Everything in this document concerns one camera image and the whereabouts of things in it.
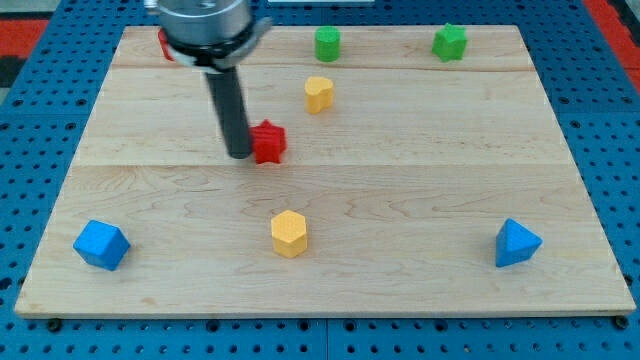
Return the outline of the red block behind arm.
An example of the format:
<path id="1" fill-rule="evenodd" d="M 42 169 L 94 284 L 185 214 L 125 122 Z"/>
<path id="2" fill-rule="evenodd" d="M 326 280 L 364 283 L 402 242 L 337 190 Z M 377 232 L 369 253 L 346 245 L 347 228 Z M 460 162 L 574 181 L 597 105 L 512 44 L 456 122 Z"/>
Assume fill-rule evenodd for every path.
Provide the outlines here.
<path id="1" fill-rule="evenodd" d="M 174 62 L 174 58 L 172 57 L 171 52 L 169 50 L 169 43 L 166 38 L 166 34 L 162 28 L 159 29 L 157 33 L 157 37 L 158 37 L 158 41 L 159 41 L 164 58 L 170 62 Z"/>

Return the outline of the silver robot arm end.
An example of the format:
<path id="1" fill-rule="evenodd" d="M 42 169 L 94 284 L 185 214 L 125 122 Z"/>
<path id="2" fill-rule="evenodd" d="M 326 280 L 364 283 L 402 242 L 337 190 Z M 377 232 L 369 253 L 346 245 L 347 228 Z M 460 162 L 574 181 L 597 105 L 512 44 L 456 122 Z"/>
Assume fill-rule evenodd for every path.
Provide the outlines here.
<path id="1" fill-rule="evenodd" d="M 158 17 L 166 55 L 208 73 L 238 66 L 273 26 L 247 0 L 145 0 L 144 7 Z"/>

